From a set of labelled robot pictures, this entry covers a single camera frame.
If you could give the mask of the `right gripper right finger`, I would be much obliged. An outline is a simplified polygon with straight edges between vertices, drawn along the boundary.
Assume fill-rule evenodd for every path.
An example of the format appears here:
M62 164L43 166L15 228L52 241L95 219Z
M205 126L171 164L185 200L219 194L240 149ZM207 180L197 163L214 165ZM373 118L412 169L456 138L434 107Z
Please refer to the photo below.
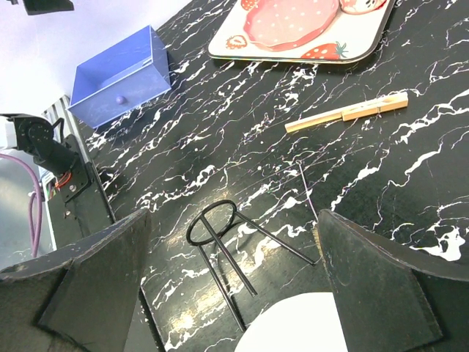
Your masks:
M467 351L468 263L321 210L317 244L349 351Z

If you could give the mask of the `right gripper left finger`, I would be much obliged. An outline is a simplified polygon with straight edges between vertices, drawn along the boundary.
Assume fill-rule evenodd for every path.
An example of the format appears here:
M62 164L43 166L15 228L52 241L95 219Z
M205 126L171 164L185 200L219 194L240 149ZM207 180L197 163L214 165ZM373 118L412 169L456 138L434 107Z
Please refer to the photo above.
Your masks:
M123 351L138 298L149 212L1 270L2 351Z

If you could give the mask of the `black wire tripod stand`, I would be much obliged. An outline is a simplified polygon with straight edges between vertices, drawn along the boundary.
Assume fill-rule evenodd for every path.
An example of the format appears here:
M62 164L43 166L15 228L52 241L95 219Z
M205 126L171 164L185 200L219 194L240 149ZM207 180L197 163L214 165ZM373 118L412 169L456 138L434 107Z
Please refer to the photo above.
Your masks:
M229 206L231 208L231 214L230 214L230 217L229 217L227 223L222 227L222 229L219 230L219 231L215 231L213 226L211 225L211 223L207 219L206 215L209 212L211 212L212 210L214 210L216 208L219 208L219 207L222 207L222 206ZM269 238L272 241L275 241L281 248L286 249L288 252L292 253L296 257L299 257L300 259L302 259L304 262L308 263L309 265L314 266L314 265L316 265L316 262L313 261L311 258L307 257L306 255L304 255L303 253L301 253L300 251L298 251L297 249L295 249L294 247L290 246L287 242L281 240L280 238L278 238L277 236L275 236L271 232L267 231L264 227L261 227L260 225L258 225L255 221L253 221L249 217L242 214L237 209L237 205L229 199L219 200L219 201L214 202L214 203L208 205L207 207L203 208L191 221L191 223L190 223L190 225L189 225L189 227L186 231L186 236L185 236L186 241L191 246L194 246L199 250L199 253L202 256L202 259L203 259L205 265L208 267L209 272L210 272L213 280L215 281L216 286L218 287L219 291L221 292L221 295L223 296L224 301L227 303L228 308L229 308L234 320L236 321L238 327L240 328L241 332L246 332L247 327L246 327L246 325L243 321L243 318L242 318L241 314L239 313L238 309L235 307L235 304L234 304L233 300L230 298L230 295L226 291L226 289L225 289L224 285L222 284L220 278L218 277L217 273L215 272L215 269L211 265L210 260L209 260L207 254L204 250L205 245L214 242L216 244L216 246L221 250L221 253L228 260L229 264L234 269L235 273L238 275L241 282L245 285L248 292L252 296L256 296L257 292L256 292L254 286L250 283L247 276L243 273L240 266L236 263L235 259L233 258L233 256L231 255L231 253L229 252L229 250L227 249L227 247L224 245L224 243L222 241L222 237L225 234L227 234L228 231L230 231L230 229L234 226L236 218L239 218L240 220L242 220L246 224L250 224L252 227L254 227L254 229L257 232L260 232L265 237ZM208 231L208 233L210 235L209 239L203 240L203 241L194 241L192 239L192 237L191 237L192 232L193 232L195 226L199 222L201 222L202 225L204 226L204 228Z

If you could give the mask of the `wooden clothespin clamp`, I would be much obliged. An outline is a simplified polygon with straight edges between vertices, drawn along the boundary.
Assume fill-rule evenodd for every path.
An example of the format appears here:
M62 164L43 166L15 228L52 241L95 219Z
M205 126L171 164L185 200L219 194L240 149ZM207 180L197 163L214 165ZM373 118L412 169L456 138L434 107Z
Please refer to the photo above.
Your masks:
M334 120L350 121L374 114L381 114L387 111L406 108L408 105L408 95L406 92L387 95L381 98L355 103L342 108L316 114L312 117L290 122L285 125L287 133L296 132L304 128L309 128L321 123Z

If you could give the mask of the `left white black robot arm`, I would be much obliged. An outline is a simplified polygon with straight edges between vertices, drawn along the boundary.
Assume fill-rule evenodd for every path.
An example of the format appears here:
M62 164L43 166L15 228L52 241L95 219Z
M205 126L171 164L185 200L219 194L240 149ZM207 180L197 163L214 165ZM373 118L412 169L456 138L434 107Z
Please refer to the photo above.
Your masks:
M64 118L60 117L51 124L43 117L29 114L1 115L1 122L9 122L4 127L13 127L15 146L33 157L36 165L60 176L71 172L79 163L79 155L64 141Z

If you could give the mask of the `white paper plate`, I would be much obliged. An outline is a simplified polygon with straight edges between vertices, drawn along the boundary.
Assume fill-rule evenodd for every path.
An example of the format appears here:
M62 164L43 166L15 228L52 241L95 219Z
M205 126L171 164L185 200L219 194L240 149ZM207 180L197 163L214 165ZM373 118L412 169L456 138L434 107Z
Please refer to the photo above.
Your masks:
M237 352L346 351L332 293L303 293L283 299L248 327Z

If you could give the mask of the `blue plastic bin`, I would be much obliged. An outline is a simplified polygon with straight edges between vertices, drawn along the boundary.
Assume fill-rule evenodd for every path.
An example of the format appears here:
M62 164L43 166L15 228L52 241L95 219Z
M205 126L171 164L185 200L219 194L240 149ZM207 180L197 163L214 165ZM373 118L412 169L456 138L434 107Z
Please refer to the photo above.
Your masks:
M68 110L98 128L170 89L166 47L145 26L77 66Z

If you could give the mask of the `strawberry pattern tray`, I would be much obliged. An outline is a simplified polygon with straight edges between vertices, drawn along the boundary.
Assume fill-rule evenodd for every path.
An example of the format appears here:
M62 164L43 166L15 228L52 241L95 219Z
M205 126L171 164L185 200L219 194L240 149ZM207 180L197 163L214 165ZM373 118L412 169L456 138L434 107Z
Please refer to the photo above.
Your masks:
M208 45L212 58L254 61L345 64L368 56L377 46L393 1L338 1L339 11L317 38L288 51L265 51L243 30L246 15L258 1L236 1Z

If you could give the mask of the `pink dotted plate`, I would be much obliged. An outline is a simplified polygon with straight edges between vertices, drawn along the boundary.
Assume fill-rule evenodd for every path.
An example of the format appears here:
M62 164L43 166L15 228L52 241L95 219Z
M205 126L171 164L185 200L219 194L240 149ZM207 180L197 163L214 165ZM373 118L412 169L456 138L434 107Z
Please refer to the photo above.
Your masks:
M288 51L319 37L338 11L336 0L258 1L243 30L257 48Z

